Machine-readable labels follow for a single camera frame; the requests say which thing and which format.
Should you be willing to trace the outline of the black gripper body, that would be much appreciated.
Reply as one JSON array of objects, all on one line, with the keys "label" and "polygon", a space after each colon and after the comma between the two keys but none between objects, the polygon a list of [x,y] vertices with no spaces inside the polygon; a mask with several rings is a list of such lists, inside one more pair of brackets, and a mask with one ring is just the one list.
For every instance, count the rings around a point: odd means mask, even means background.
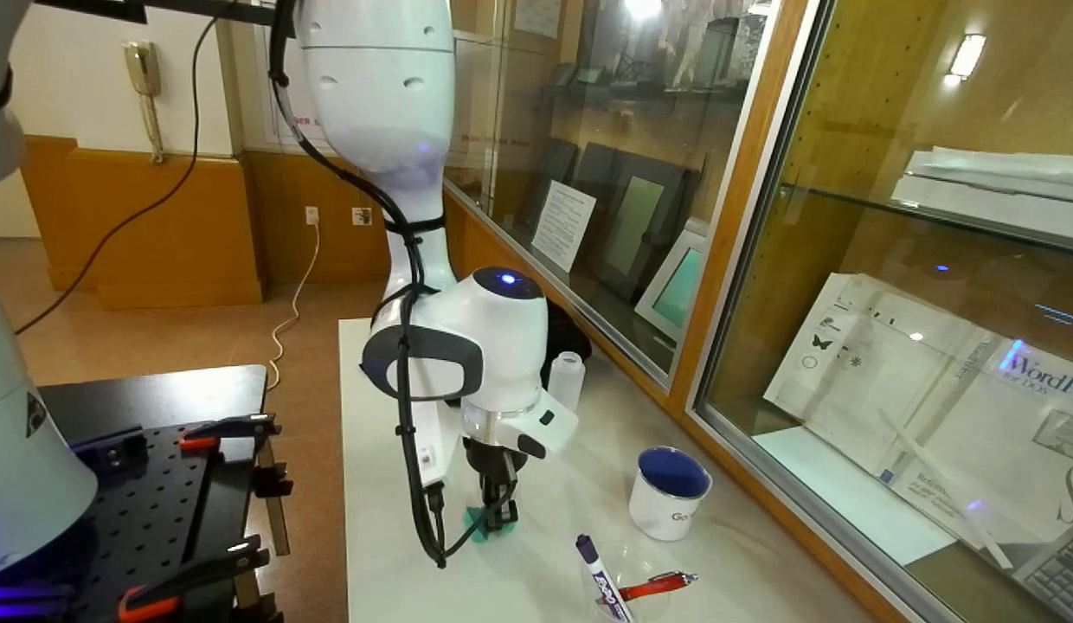
[{"label": "black gripper body", "polygon": [[477,439],[467,439],[462,454],[467,464],[477,469],[480,503],[484,504],[505,503],[527,456]]}]

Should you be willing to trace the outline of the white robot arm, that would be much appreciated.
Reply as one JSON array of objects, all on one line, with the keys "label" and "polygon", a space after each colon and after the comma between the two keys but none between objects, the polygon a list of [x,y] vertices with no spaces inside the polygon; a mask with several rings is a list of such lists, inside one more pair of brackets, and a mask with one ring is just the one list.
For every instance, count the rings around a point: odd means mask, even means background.
[{"label": "white robot arm", "polygon": [[579,414],[542,384],[551,305],[510,266],[459,272],[447,238],[457,118],[451,0],[277,0],[270,95],[306,90],[318,127],[296,146],[363,190],[384,221],[386,278],[360,371],[398,408],[411,517],[442,518],[452,464],[477,473],[475,521],[517,518],[518,469],[561,454]]}]

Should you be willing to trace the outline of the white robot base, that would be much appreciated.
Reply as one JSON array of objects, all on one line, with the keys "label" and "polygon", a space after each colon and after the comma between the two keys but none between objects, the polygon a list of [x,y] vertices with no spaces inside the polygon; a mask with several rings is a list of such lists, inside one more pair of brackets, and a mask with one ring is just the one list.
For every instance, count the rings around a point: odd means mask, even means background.
[{"label": "white robot base", "polygon": [[[0,0],[0,182],[21,165],[25,134],[8,112],[11,50],[30,0]],[[0,305],[0,573],[58,540],[94,503],[96,478],[76,461],[26,377]]]}]

